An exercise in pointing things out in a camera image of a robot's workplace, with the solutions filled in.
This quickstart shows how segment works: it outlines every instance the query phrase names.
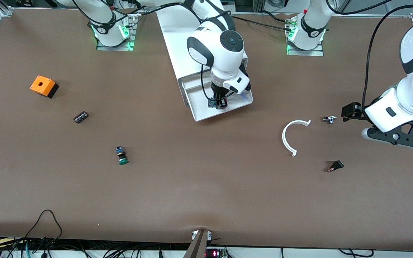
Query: brown table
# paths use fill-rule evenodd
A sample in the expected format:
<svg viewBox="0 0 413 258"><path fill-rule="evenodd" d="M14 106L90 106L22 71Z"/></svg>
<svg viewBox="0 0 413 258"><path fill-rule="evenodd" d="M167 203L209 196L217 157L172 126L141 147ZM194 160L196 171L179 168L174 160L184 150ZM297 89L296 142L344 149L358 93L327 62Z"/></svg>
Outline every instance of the brown table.
<svg viewBox="0 0 413 258"><path fill-rule="evenodd" d="M282 25L268 16L245 16ZM413 250L413 150L367 141L365 121L327 125L360 101L375 18L333 18L325 57L287 56L282 31L236 21L254 103L194 122L156 15L132 52L96 51L76 10L15 10L0 23L0 235L52 209L64 238ZM405 74L409 19L374 44L368 101ZM53 99L29 90L37 75ZM90 118L75 124L81 111ZM288 130L291 157L281 141ZM114 147L128 150L118 165ZM334 160L345 168L326 173ZM58 234L46 216L33 237Z"/></svg>

